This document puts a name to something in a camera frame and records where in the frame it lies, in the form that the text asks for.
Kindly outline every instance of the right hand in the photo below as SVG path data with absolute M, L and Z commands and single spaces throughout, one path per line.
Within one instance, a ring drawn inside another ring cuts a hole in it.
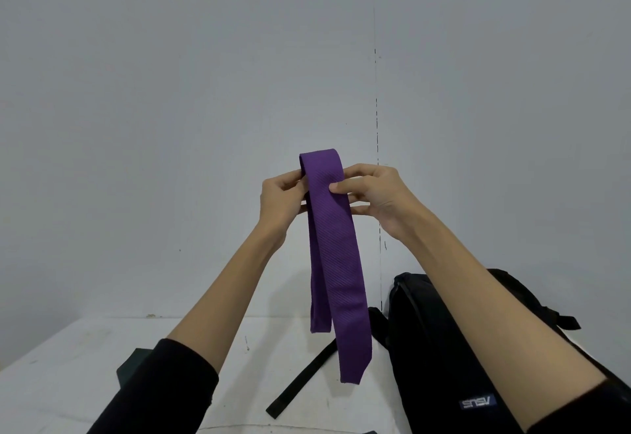
M 344 170 L 344 181 L 331 183 L 332 193 L 347 193 L 354 215 L 373 216 L 393 238 L 405 242 L 413 236 L 414 220 L 427 212 L 403 183 L 395 168 L 359 163 Z

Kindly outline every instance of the hand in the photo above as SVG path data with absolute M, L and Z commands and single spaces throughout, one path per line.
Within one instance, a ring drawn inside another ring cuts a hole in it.
M 301 201 L 308 190 L 307 177 L 301 178 L 300 170 L 290 171 L 263 182 L 259 225 L 280 237 L 276 249 L 285 242 L 287 230 L 293 219 L 307 210 L 307 206 L 302 205 Z
M 400 241 L 413 235 L 415 215 L 428 212 L 395 168 L 360 163 L 346 168 L 344 177 L 344 181 L 331 183 L 329 190 L 348 193 L 350 203 L 370 203 L 351 206 L 351 213 L 373 216 L 391 237 Z

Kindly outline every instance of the backpack logo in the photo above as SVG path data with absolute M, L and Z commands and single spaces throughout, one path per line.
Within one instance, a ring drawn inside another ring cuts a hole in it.
M 488 407 L 494 406 L 497 404 L 495 401 L 495 396 L 493 394 L 486 394 L 485 396 L 480 396 L 479 398 L 470 398 L 461 400 L 460 409 L 476 409 L 477 407 Z

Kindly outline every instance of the diagonal stripe pattern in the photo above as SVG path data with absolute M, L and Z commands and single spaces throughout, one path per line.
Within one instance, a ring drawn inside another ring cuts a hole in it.
M 348 197 L 329 191 L 344 170 L 333 149 L 301 154 L 300 167 L 309 180 L 311 332 L 330 332 L 333 320 L 340 381 L 359 384 L 372 358 L 362 263 Z

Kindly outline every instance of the white table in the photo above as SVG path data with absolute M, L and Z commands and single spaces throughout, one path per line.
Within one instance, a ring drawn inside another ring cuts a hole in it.
M 83 318 L 60 331 L 0 372 L 3 434 L 85 433 L 119 389 L 116 369 L 134 348 L 152 348 L 177 321 Z M 374 340 L 359 386 L 339 382 L 334 355 L 277 420 L 265 412 L 331 339 L 311 334 L 306 318 L 246 318 L 200 431 L 409 432 L 388 353 Z

